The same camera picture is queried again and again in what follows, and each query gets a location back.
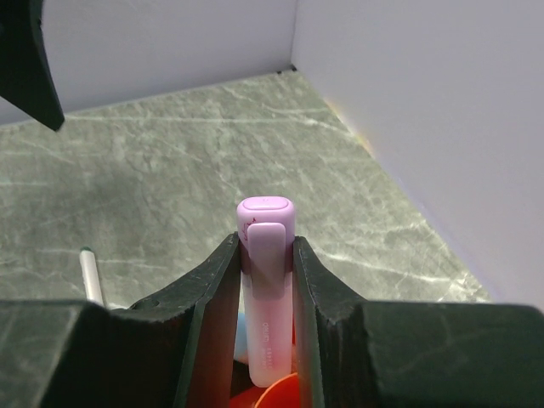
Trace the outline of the thin green-tipped white marker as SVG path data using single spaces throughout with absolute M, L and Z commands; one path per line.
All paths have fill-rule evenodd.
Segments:
M 104 306 L 98 266 L 94 252 L 90 247 L 85 246 L 81 249 L 79 261 L 87 300 Z

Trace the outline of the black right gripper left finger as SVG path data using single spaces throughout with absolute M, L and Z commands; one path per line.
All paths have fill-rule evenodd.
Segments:
M 127 309 L 1 303 L 4 407 L 225 407 L 240 291 L 239 239 Z

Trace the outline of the purple pink highlighter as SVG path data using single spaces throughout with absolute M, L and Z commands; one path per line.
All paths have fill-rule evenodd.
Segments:
M 267 388 L 292 369 L 295 207 L 285 197 L 254 196 L 236 215 L 249 374 Z

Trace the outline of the blue-capped clear highlighter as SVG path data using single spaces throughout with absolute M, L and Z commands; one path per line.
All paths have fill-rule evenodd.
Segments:
M 236 324 L 235 333 L 235 349 L 234 360 L 242 364 L 248 364 L 248 352 L 247 352 L 247 322 L 244 313 L 239 312 Z

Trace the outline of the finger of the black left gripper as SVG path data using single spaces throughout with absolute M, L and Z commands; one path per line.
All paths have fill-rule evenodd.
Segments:
M 45 127 L 65 122 L 43 39 L 43 0 L 1 0 L 1 97 Z

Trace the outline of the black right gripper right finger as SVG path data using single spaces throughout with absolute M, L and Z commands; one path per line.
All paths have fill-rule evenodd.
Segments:
M 304 407 L 540 407 L 543 315 L 526 305 L 364 299 L 298 237 Z

